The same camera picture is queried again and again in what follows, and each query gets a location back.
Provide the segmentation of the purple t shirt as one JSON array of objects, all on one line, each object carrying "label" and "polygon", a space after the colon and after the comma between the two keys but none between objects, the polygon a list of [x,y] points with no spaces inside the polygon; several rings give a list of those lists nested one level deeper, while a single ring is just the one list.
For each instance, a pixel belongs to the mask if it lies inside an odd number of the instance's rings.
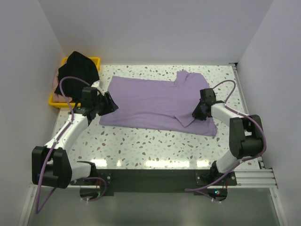
[{"label": "purple t shirt", "polygon": [[108,91],[119,107],[101,116],[103,126],[171,130],[202,136],[217,134],[213,119],[193,118],[200,90],[209,83],[200,73],[178,71],[174,81],[113,76]]}]

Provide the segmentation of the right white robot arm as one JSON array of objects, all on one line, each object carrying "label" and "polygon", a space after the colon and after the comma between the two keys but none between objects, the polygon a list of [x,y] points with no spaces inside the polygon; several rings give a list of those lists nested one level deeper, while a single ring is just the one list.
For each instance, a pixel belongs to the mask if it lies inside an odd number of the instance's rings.
[{"label": "right white robot arm", "polygon": [[220,185],[241,163],[258,158],[266,151],[267,142],[258,115],[246,115],[216,100],[213,89],[200,90],[200,101],[192,116],[204,121],[215,118],[229,127],[229,150],[214,161],[209,170],[197,172],[198,186]]}]

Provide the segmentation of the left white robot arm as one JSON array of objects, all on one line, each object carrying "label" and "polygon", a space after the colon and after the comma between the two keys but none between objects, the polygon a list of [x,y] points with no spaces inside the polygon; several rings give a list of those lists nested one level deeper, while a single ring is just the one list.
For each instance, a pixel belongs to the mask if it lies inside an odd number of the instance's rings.
[{"label": "left white robot arm", "polygon": [[96,87],[85,87],[79,107],[59,132],[45,145],[32,151],[32,182],[35,185],[66,188],[70,182],[81,179],[87,185],[97,181],[96,166],[89,161],[71,163],[69,152],[81,133],[97,116],[118,109],[109,92],[100,93]]}]

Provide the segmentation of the pink t shirt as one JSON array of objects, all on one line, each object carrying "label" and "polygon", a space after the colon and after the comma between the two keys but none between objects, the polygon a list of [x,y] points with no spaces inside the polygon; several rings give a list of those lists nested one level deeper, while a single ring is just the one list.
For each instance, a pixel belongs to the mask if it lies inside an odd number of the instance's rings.
[{"label": "pink t shirt", "polygon": [[65,103],[66,101],[65,101],[64,97],[60,94],[55,93],[55,90],[58,87],[59,87],[59,82],[58,82],[58,72],[57,72],[55,77],[54,77],[53,85],[52,85],[52,91],[53,91],[52,101],[53,102],[59,102],[59,103]]}]

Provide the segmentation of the black t shirt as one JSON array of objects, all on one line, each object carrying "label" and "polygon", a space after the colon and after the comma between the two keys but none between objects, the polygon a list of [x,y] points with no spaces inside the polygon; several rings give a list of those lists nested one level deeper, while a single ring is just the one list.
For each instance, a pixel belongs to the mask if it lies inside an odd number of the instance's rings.
[{"label": "black t shirt", "polygon": [[[98,70],[94,62],[77,51],[72,52],[58,69],[58,82],[68,76],[79,78],[89,85],[99,80]],[[74,79],[66,79],[62,82],[63,92],[69,102],[80,100],[82,90],[86,86],[85,83]],[[56,88],[55,93],[62,95],[60,87]]]}]

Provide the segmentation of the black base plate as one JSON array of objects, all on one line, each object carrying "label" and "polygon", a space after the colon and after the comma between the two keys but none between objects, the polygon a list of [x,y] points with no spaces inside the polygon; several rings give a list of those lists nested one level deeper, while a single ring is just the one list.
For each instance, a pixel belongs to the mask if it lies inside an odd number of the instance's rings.
[{"label": "black base plate", "polygon": [[116,193],[195,193],[225,196],[227,186],[236,186],[234,172],[222,174],[209,169],[98,169],[92,179],[77,179],[82,197],[95,198],[104,192]]}]

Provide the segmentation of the aluminium frame rail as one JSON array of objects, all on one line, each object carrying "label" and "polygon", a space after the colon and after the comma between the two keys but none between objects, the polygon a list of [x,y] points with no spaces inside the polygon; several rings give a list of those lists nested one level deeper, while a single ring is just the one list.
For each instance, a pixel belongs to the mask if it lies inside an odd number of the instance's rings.
[{"label": "aluminium frame rail", "polygon": [[235,176],[241,188],[277,188],[273,169],[238,169]]}]

